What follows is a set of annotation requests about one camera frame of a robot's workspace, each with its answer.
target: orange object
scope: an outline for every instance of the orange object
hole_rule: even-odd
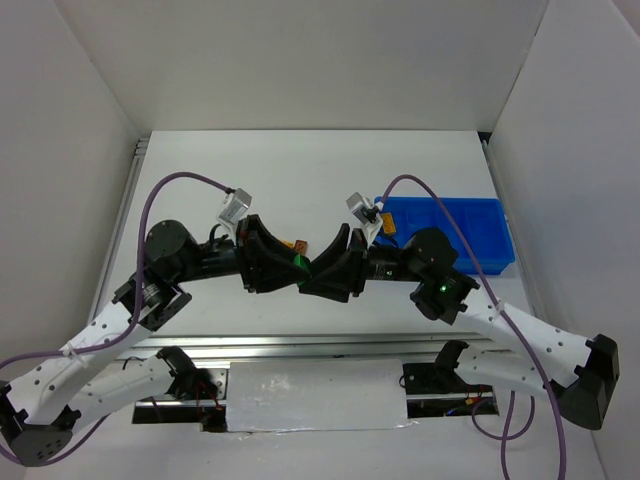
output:
[[[381,213],[382,218],[382,231],[387,235],[393,235],[396,233],[396,224],[393,221],[393,216],[390,213]]]
[[[304,240],[296,240],[295,245],[293,246],[293,249],[298,252],[300,255],[306,255],[307,254],[307,242],[305,242]]]

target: white foam block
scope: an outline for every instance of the white foam block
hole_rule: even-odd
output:
[[[403,427],[400,360],[232,363],[229,431],[374,430]]]

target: blue plastic container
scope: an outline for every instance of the blue plastic container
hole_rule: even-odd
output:
[[[456,223],[464,233],[487,275],[499,275],[515,261],[513,245],[500,201],[495,198],[442,198]],[[411,235],[425,227],[438,227],[449,238],[459,257],[454,267],[469,275],[476,274],[471,259],[438,204],[432,198],[389,197],[384,212],[391,213],[396,225],[392,235],[400,247]],[[391,242],[379,236],[380,244]]]

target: white table surface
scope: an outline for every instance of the white table surface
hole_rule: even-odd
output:
[[[258,213],[280,239],[309,243],[313,259],[342,222],[357,226],[345,199],[355,191],[381,195],[401,173],[419,176],[440,196],[495,198],[475,132],[435,131],[209,131],[154,132],[135,187],[113,268],[108,301],[134,271],[138,222],[153,186],[175,171],[192,171],[253,196]],[[423,196],[401,182],[393,195]],[[181,221],[204,242],[216,223],[223,193],[188,179],[167,185],[151,211],[149,228]],[[506,301],[528,310],[516,265],[492,279]],[[240,276],[184,285],[192,302],[159,332],[162,336],[384,334],[456,331],[427,320],[408,295],[415,284],[369,281],[348,304],[300,295],[295,286],[248,294]]]

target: white wall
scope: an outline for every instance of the white wall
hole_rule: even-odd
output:
[[[538,305],[616,339],[621,379],[595,442],[634,478],[640,364],[640,40],[610,1],[554,0],[490,151]]]
[[[137,134],[50,1],[0,2],[0,65],[6,358],[57,348],[86,320]],[[0,471],[24,474],[2,458]]]
[[[492,130],[547,0],[56,0],[151,130]]]

